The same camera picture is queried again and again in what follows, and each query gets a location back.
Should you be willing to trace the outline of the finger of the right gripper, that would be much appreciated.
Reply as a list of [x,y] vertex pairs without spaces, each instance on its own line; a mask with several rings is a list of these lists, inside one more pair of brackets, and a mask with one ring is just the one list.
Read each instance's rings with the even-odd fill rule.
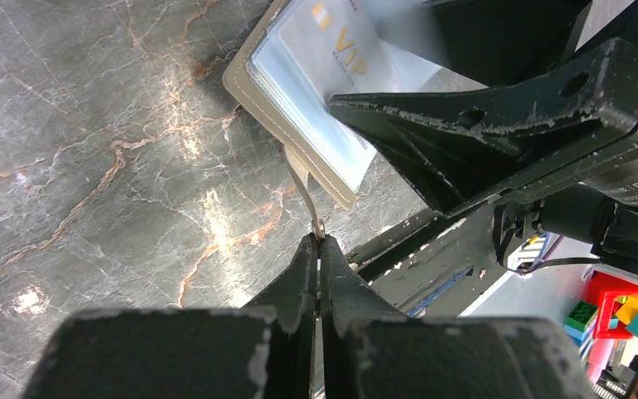
[[514,86],[337,95],[329,111],[439,214],[526,204],[638,159],[638,47],[614,38]]
[[485,86],[546,73],[575,51],[589,1],[421,1],[383,18],[388,43]]

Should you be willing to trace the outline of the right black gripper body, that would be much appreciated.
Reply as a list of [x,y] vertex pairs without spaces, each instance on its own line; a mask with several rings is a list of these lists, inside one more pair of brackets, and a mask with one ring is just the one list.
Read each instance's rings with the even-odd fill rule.
[[[607,39],[619,38],[638,48],[638,1],[618,14],[580,47],[580,58]],[[638,275],[638,126],[627,140],[632,150],[592,176],[528,205],[496,208],[493,243],[502,263],[511,241],[523,233],[553,234],[591,244],[599,262]]]

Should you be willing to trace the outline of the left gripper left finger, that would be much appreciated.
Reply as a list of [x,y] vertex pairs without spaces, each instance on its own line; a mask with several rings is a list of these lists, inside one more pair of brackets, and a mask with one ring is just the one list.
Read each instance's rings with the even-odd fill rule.
[[26,398],[309,398],[319,243],[241,308],[99,308],[52,335]]

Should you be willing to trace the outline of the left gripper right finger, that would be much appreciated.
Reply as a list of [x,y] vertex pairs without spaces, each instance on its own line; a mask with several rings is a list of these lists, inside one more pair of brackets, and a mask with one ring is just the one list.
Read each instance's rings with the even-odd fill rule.
[[320,243],[329,398],[591,398],[571,340],[545,318],[412,318]]

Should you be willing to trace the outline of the silver VIP credit card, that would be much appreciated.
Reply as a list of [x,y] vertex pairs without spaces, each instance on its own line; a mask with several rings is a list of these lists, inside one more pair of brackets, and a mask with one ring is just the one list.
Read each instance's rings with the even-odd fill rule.
[[419,90],[441,67],[386,41],[380,23],[410,1],[292,1],[272,28],[313,90],[335,94]]

